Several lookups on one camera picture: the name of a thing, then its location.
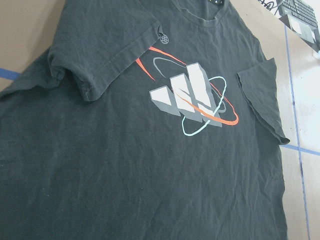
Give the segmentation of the black printed t-shirt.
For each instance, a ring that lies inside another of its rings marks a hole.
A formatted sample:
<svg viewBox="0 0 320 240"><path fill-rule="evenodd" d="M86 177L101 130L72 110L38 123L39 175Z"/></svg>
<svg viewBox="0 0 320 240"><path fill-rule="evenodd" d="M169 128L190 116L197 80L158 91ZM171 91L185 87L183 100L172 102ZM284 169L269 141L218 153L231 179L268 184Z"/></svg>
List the black printed t-shirt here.
<svg viewBox="0 0 320 240"><path fill-rule="evenodd" d="M228 0L67 0L0 94L1 239L287 239L276 75Z"/></svg>

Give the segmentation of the black keyboard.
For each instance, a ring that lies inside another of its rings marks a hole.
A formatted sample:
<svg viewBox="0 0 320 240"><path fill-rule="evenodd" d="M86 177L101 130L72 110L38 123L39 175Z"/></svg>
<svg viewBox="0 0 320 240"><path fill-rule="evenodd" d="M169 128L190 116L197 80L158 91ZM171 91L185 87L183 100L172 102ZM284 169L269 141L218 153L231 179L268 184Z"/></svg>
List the black keyboard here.
<svg viewBox="0 0 320 240"><path fill-rule="evenodd" d="M284 0L278 8L279 14L293 16L306 24L318 27L314 9L302 0Z"/></svg>

